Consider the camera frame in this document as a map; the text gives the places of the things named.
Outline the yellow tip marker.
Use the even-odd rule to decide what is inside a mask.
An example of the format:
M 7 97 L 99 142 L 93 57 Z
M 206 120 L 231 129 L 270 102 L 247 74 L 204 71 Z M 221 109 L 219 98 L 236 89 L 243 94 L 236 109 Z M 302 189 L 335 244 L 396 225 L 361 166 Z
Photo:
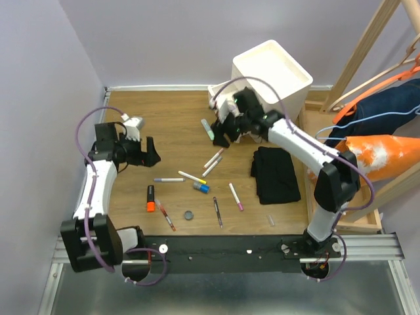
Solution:
M 204 185 L 207 184 L 207 182 L 205 180 L 203 180 L 201 178 L 198 178 L 198 177 L 195 177 L 193 175 L 190 175 L 188 173 L 185 173 L 183 171 L 178 171 L 178 174 L 181 175 L 181 176 L 183 176 L 183 177 L 185 177 L 185 178 L 187 178 L 187 179 L 193 180 L 195 182 L 199 182 L 200 184 L 204 184 Z

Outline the blue cap glue stick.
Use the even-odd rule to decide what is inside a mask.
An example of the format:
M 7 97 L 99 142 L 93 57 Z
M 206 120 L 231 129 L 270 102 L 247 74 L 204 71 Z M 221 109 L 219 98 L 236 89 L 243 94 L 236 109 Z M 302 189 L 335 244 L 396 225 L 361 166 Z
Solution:
M 207 194 L 209 192 L 209 186 L 206 185 L 206 184 L 202 184 L 200 182 L 194 182 L 193 183 L 193 188 L 195 190 L 198 190 L 198 191 L 204 193 L 204 194 Z

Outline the white drawer cabinet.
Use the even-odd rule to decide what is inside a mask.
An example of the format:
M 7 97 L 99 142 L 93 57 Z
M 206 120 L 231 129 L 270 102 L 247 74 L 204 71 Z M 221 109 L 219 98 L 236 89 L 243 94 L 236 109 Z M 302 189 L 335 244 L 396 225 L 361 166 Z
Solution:
M 247 76 L 252 79 L 235 81 L 242 90 L 253 89 L 264 111 L 286 112 L 295 121 L 305 104 L 312 76 L 275 40 L 270 39 L 232 60 L 231 78 Z

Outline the grey round cap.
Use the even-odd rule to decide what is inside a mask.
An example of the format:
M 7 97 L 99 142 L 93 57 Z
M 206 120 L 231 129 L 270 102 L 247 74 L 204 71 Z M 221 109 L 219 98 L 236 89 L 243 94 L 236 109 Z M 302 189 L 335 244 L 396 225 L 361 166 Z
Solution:
M 184 212 L 184 218 L 185 218 L 187 221 L 192 220 L 192 219 L 194 218 L 194 214 L 193 214 L 193 212 L 191 212 L 191 211 L 185 211 L 185 212 Z

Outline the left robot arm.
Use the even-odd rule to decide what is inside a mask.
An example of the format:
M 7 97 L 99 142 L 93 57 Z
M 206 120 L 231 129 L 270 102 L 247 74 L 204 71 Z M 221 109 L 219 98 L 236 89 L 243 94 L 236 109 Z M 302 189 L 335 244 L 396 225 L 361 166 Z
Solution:
M 152 167 L 161 158 L 152 137 L 141 149 L 141 117 L 120 123 L 94 126 L 96 140 L 85 161 L 87 178 L 79 205 L 72 219 L 62 222 L 60 233 L 70 264 L 75 272 L 105 268 L 112 272 L 121 264 L 124 253 L 139 259 L 145 253 L 144 235 L 137 226 L 116 229 L 108 215 L 112 186 L 120 165 Z

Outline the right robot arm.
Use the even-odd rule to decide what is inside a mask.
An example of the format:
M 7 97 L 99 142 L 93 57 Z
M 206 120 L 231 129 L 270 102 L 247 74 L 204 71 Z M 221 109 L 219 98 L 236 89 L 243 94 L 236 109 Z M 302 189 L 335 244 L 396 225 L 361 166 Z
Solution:
M 240 135 L 251 133 L 284 149 L 316 174 L 317 209 L 303 233 L 302 249 L 309 257 L 317 257 L 326 249 L 342 210 L 360 189 L 356 156 L 322 144 L 282 112 L 264 110 L 251 89 L 244 88 L 234 98 L 230 102 L 217 93 L 209 101 L 217 115 L 212 128 L 218 145 L 227 146 Z

